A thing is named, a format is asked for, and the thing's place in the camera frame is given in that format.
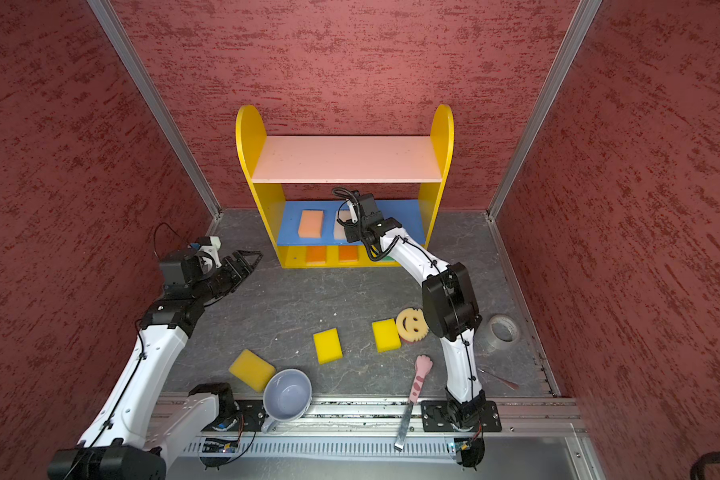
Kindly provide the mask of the beige pink sponge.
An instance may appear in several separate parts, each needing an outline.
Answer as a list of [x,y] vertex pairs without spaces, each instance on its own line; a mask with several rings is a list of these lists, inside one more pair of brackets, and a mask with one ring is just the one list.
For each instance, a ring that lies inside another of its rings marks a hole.
[[337,242],[345,242],[346,241],[346,235],[345,235],[345,227],[340,223],[351,221],[351,213],[348,209],[341,209],[337,211],[336,215],[336,221],[334,222],[334,230],[333,230],[333,237],[334,240]]

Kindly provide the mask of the orange sponge yellow base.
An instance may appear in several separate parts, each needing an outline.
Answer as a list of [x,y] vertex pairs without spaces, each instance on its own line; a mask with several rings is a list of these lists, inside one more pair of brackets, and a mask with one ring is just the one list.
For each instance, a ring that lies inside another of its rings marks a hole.
[[327,262],[327,247],[325,245],[307,246],[305,253],[306,265],[325,265]]
[[338,260],[340,263],[357,263],[359,261],[359,247],[356,245],[340,245],[338,247]]

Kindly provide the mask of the salmon orange sponge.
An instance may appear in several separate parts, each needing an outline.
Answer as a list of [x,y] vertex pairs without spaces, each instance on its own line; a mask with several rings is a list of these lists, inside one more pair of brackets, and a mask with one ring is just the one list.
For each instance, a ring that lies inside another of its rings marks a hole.
[[306,240],[320,239],[322,237],[323,222],[323,210],[303,210],[298,226],[299,238]]

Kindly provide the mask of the large yellow sponge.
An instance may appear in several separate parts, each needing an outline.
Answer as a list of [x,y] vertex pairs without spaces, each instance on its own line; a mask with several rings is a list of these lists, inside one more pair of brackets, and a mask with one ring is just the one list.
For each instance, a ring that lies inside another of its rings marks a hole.
[[257,393],[262,393],[276,374],[276,368],[249,349],[244,349],[229,372]]

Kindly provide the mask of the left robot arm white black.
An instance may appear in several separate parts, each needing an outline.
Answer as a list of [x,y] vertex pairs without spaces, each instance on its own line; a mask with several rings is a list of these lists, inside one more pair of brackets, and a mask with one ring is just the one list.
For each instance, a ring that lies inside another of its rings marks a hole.
[[190,391],[184,406],[155,433],[149,422],[179,353],[207,307],[234,292],[263,255],[235,250],[220,257],[202,237],[160,262],[163,293],[136,322],[136,342],[120,378],[75,447],[57,451],[51,479],[163,479],[202,430],[241,434],[244,416],[227,383]]

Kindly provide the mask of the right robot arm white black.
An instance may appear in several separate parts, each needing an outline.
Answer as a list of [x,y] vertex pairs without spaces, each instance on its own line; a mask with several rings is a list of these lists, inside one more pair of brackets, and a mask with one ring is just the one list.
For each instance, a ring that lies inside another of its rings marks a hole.
[[384,216],[373,195],[344,187],[333,188],[332,194],[350,212],[348,220],[337,221],[346,240],[360,242],[373,262],[394,260],[421,284],[424,320],[443,349],[449,421],[458,429],[473,427],[486,395],[474,354],[474,336],[482,316],[467,268],[429,253],[398,220]]

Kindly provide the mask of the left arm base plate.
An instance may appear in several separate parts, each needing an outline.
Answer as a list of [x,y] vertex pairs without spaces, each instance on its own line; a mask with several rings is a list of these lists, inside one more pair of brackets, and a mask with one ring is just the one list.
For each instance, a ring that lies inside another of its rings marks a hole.
[[260,399],[221,401],[219,415],[209,428],[216,432],[260,431],[266,412]]

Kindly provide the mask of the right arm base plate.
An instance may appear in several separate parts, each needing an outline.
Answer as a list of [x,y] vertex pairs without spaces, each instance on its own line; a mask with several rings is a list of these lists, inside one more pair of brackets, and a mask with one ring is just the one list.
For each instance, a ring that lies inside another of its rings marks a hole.
[[420,403],[423,429],[434,432],[471,432],[482,429],[483,433],[502,431],[498,407],[494,401],[481,406],[459,409],[454,402],[426,400]]

